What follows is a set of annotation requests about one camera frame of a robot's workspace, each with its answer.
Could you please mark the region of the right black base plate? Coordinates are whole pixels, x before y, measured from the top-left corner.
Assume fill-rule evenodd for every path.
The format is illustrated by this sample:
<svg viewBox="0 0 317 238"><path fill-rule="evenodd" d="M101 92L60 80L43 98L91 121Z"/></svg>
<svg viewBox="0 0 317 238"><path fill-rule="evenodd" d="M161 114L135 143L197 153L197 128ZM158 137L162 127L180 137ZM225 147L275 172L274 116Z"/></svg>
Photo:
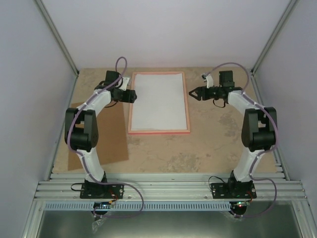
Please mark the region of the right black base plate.
<svg viewBox="0 0 317 238"><path fill-rule="evenodd" d="M237 198L250 199L257 198L255 186L252 181L240 182L234 177L230 177L227 182L217 176L210 176L209 187L214 199Z"/></svg>

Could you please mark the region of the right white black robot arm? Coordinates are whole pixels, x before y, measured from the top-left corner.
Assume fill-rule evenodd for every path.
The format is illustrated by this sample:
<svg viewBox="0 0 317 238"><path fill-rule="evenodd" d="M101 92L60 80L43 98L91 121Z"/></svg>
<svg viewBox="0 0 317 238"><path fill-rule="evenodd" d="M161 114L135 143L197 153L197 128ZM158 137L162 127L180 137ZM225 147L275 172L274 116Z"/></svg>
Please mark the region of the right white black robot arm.
<svg viewBox="0 0 317 238"><path fill-rule="evenodd" d="M198 101L222 99L225 105L233 106L244 117L241 131L244 150L241 159L227 181L209 184L212 196L214 199L255 198L257 195L252 174L264 153L276 145L276 109L259 105L247 97L241 87L235 86L231 70L219 72L219 86L212 84L210 75L202 78L206 86L191 90L191 97Z"/></svg>

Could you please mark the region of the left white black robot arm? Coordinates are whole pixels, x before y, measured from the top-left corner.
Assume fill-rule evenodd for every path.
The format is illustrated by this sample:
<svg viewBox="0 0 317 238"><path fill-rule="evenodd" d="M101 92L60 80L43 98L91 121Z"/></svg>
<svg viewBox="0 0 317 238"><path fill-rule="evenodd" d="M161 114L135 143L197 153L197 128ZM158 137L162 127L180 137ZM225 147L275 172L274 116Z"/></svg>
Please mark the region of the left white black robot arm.
<svg viewBox="0 0 317 238"><path fill-rule="evenodd" d="M107 71L105 79L94 89L92 96L65 113L64 140L79 157L85 170L80 192L81 199L106 198L117 200L123 196L123 185L109 184L97 155L99 139L97 116L111 102L134 103L135 90L127 89L129 80L117 71Z"/></svg>

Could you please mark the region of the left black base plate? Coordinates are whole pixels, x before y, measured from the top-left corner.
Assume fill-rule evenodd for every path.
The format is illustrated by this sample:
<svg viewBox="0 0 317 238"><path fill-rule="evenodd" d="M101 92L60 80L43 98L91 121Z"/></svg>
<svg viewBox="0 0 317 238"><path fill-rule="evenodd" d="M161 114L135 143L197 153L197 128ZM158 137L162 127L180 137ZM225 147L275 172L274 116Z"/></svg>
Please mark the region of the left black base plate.
<svg viewBox="0 0 317 238"><path fill-rule="evenodd" d="M93 182L73 183L72 191L80 192L81 199L122 199L124 185L101 185Z"/></svg>

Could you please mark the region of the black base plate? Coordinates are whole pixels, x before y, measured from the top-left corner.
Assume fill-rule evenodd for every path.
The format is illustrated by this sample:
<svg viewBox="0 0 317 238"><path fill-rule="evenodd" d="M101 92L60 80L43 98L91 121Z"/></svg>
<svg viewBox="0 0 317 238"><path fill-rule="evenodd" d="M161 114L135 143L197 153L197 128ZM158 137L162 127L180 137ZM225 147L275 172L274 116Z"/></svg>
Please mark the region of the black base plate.
<svg viewBox="0 0 317 238"><path fill-rule="evenodd" d="M72 191L80 192L81 199L122 199L124 185L101 185L93 182L73 183Z"/></svg>
<svg viewBox="0 0 317 238"><path fill-rule="evenodd" d="M230 177L227 182L217 176L210 176L209 187L214 199L237 198L250 199L257 198L255 186L252 181L240 182L234 177Z"/></svg>

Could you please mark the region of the brown cardboard backing board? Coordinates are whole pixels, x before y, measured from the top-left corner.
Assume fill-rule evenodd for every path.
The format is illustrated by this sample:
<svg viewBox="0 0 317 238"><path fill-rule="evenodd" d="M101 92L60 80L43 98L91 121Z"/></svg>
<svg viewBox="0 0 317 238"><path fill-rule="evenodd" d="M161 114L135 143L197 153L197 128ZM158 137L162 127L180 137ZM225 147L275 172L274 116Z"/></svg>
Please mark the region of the brown cardboard backing board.
<svg viewBox="0 0 317 238"><path fill-rule="evenodd" d="M110 108L104 108L97 116L97 154L102 166L129 159L123 104L110 105Z"/></svg>

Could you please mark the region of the aluminium rail base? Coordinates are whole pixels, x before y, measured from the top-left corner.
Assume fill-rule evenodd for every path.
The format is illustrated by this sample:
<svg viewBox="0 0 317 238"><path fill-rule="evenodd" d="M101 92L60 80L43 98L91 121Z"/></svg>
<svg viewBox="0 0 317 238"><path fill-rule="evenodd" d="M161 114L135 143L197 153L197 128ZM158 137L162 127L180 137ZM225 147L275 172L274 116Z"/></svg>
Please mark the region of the aluminium rail base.
<svg viewBox="0 0 317 238"><path fill-rule="evenodd" d="M226 180L242 153L243 115L233 106L224 109L212 100L187 98L189 134L128 135L129 160L104 167L110 183L123 183L118 201L214 201L236 203L240 199L214 199L209 177ZM243 237L314 238L317 226L300 181L287 174L277 152L264 155L269 164L253 173L257 198L251 200L242 219L229 211L106 211L104 224L92 232L92 211L47 211L50 201L105 202L81 199L72 191L82 183L85 171L51 169L36 188L25 238L98 237Z"/></svg>

